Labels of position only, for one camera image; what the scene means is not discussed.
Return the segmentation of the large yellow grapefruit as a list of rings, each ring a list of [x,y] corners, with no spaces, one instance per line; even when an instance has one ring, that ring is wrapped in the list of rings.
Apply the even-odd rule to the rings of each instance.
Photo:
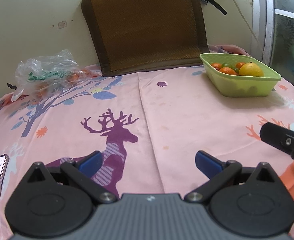
[[[264,77],[262,69],[256,63],[253,62],[244,64],[239,69],[238,74],[242,76]]]

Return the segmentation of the green tomato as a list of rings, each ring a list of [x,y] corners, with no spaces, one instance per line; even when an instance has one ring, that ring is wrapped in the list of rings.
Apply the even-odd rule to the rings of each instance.
[[[227,68],[234,68],[234,66],[232,64],[230,64],[230,63],[223,63],[221,67],[222,68],[225,68],[225,67],[227,67]]]

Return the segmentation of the lone orange tangerine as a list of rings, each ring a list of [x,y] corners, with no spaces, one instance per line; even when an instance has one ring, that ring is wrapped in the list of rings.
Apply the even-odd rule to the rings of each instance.
[[[222,64],[220,64],[220,63],[212,63],[211,66],[214,67],[218,71],[222,68]]]

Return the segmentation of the green plastic basin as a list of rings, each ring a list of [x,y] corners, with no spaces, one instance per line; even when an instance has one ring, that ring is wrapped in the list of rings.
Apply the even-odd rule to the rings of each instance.
[[[281,81],[281,75],[259,60],[237,54],[202,53],[200,59],[204,64],[207,77],[217,90],[224,96],[239,97],[262,97],[268,96],[276,84]],[[230,63],[235,65],[239,62],[255,63],[263,71],[263,77],[241,76],[224,74],[216,70],[213,63]]]

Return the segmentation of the pink deer bedsheet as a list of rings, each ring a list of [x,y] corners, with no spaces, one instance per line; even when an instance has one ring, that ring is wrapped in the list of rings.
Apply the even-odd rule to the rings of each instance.
[[[228,98],[195,66],[99,76],[42,102],[11,97],[0,98],[0,155],[9,156],[0,239],[12,234],[5,204],[34,162],[57,166],[93,151],[104,156],[94,180],[119,195],[188,193],[206,182],[195,167],[203,150],[244,166],[270,163],[294,199],[294,161],[259,136],[267,122],[294,130],[294,86],[285,79],[266,97]]]

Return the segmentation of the clear plastic bag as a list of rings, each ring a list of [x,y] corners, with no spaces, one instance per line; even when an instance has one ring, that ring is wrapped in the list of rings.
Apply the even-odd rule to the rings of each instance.
[[[17,89],[11,101],[24,95],[37,100],[47,99],[58,91],[98,76],[101,76],[98,67],[81,67],[67,49],[53,56],[38,56],[18,64],[15,71]]]

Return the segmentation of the frosted glass door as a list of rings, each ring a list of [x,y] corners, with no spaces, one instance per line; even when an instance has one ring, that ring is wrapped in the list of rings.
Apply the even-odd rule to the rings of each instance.
[[[294,0],[252,0],[250,54],[294,85]]]

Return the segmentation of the brown seat cushion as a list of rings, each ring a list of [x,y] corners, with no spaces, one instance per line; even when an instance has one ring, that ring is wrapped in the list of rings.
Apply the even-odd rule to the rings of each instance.
[[[188,67],[209,51],[200,0],[82,0],[103,76]]]

